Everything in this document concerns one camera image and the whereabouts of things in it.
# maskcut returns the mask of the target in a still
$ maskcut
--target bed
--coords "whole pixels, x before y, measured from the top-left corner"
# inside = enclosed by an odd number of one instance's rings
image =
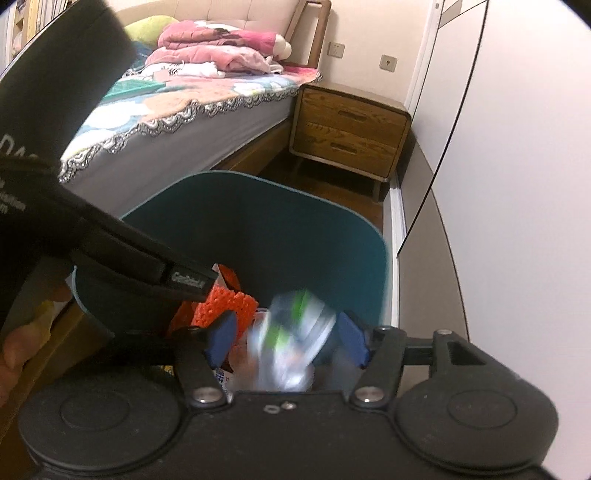
[[[180,21],[272,31],[287,41],[293,39],[308,4],[319,7],[319,20],[307,64],[288,59],[282,62],[281,75],[189,79],[195,87],[187,85],[188,77],[184,83],[177,77],[157,93],[100,105],[62,157],[62,184],[102,210],[122,216],[198,171],[216,168],[256,175],[287,148],[299,87],[320,79],[316,69],[329,0],[113,2],[123,25],[169,15]]]

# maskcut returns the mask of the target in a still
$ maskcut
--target black disc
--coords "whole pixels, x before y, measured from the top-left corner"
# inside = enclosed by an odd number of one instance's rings
[[[447,374],[406,392],[395,411],[402,438],[455,471],[511,472],[540,461],[556,433],[551,403],[525,382],[499,389],[473,379]]]
[[[19,429],[44,462],[75,472],[121,469],[156,452],[181,419],[173,392],[138,372],[63,380],[23,406]]]

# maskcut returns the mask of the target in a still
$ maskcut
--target light switch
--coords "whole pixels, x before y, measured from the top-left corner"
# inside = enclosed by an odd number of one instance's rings
[[[382,61],[379,62],[379,67],[382,70],[388,70],[389,72],[393,72],[396,68],[396,64],[398,63],[398,59],[395,57],[390,57],[389,55],[382,55]]]
[[[329,57],[336,57],[338,59],[342,59],[343,55],[345,54],[345,44],[344,43],[329,43]]]

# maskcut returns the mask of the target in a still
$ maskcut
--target bolt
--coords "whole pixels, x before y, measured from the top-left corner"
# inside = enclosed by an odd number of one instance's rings
[[[263,407],[263,411],[270,413],[271,415],[276,415],[281,411],[281,409],[277,405],[265,405]]]
[[[295,410],[297,404],[292,401],[285,401],[281,404],[281,408],[283,408],[283,410]]]
[[[214,403],[221,400],[223,392],[218,388],[201,387],[193,390],[193,400],[198,403]]]
[[[355,397],[364,403],[374,403],[382,400],[385,395],[379,387],[361,387],[355,390]]]

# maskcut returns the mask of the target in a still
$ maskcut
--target trash can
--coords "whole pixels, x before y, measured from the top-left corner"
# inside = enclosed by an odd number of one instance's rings
[[[123,220],[204,266],[233,269],[245,293],[268,307],[307,288],[337,311],[381,322],[388,253],[357,213],[249,175],[208,171],[180,180]],[[74,273],[82,309],[113,333],[164,332],[179,303],[143,297]]]

